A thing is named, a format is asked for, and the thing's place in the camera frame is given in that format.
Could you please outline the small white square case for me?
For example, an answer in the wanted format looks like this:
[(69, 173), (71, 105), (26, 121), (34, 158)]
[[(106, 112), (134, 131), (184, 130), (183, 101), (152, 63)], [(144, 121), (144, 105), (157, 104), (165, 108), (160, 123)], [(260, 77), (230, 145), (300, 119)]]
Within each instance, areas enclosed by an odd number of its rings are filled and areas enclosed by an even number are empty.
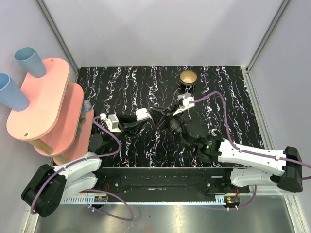
[(137, 121), (152, 119), (151, 115), (149, 114), (146, 108), (137, 109), (135, 115)]

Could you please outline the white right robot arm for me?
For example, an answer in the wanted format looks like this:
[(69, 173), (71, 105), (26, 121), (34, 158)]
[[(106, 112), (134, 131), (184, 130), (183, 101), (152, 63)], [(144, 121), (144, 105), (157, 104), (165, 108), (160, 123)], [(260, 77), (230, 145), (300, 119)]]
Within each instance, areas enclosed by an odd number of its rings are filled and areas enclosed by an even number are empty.
[(302, 160), (298, 149), (266, 150), (234, 144), (221, 136), (212, 136), (199, 122), (185, 122), (177, 108), (149, 108), (155, 126), (167, 129), (185, 148), (194, 149), (203, 163), (218, 162), (244, 165), (221, 179), (221, 188), (232, 192), (249, 185), (276, 185), (279, 189), (300, 193), (303, 190)]

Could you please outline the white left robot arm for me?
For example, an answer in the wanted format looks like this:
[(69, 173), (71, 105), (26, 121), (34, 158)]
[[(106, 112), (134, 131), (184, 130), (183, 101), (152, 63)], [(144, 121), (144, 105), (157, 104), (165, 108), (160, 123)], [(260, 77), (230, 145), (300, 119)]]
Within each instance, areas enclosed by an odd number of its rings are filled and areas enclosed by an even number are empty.
[(87, 152), (85, 155), (58, 166), (44, 164), (36, 171), (21, 194), (21, 199), (29, 205), (31, 214), (41, 217), (51, 215), (61, 201), (85, 190), (100, 192), (105, 180), (94, 174), (102, 164), (103, 158), (121, 152), (121, 141), (115, 133), (128, 132), (135, 135), (152, 117), (146, 109), (139, 109), (135, 115), (100, 114), (93, 123), (107, 133), (118, 145), (115, 151), (105, 154)]

